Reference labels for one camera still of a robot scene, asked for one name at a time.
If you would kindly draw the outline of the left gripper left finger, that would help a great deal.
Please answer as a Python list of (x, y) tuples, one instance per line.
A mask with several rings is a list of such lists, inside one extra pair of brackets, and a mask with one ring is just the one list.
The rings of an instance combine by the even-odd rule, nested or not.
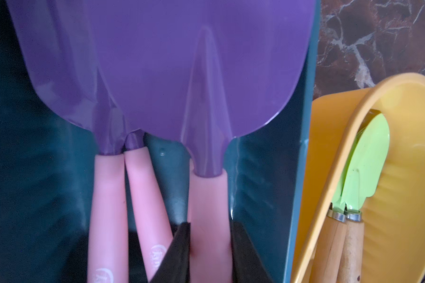
[(190, 282), (190, 224), (182, 223), (150, 283)]

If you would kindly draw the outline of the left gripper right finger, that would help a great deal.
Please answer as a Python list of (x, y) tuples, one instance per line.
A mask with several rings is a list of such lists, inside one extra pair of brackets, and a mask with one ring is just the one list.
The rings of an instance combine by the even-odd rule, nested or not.
[(244, 225), (231, 222), (234, 283), (272, 283)]

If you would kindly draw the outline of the purple square shovel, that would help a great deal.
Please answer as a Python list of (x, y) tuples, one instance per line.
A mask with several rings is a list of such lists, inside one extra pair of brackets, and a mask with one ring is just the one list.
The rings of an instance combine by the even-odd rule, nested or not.
[(144, 134), (142, 130), (128, 134), (124, 155), (140, 250), (147, 279), (151, 281), (171, 245), (173, 234)]

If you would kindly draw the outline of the green shovel wooden handle front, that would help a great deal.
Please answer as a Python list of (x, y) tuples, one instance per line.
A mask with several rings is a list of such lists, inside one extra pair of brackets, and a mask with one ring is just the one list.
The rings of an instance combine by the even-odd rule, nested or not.
[(356, 136), (354, 139), (332, 197), (331, 206), (325, 217), (317, 241), (316, 254), (309, 279), (311, 283), (335, 283), (337, 280), (347, 232), (347, 217), (345, 216), (345, 202), (342, 201), (342, 191), (349, 164), (359, 139), (359, 136)]

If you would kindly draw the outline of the green shovel wooden handle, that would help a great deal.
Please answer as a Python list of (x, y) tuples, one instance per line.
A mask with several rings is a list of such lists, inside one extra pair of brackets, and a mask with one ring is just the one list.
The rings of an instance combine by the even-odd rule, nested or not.
[(385, 116), (370, 110), (361, 123), (344, 169), (341, 204), (345, 206), (347, 233), (344, 239), (338, 283), (360, 283), (365, 223), (361, 208), (375, 194), (390, 145)]
[(335, 283), (337, 280), (347, 232), (347, 217), (345, 216), (345, 202), (342, 201), (342, 191), (349, 164), (359, 139), (359, 136), (356, 136), (354, 139), (332, 197), (331, 206), (325, 217), (317, 241), (316, 254), (309, 279), (311, 283)]

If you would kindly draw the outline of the purple pointed shovel pink handle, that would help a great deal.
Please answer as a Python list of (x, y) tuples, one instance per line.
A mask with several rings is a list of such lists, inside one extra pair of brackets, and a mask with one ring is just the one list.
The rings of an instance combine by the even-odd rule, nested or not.
[(101, 75), (133, 127), (188, 150), (190, 280), (230, 283), (224, 155), (298, 83), (315, 1), (85, 1)]

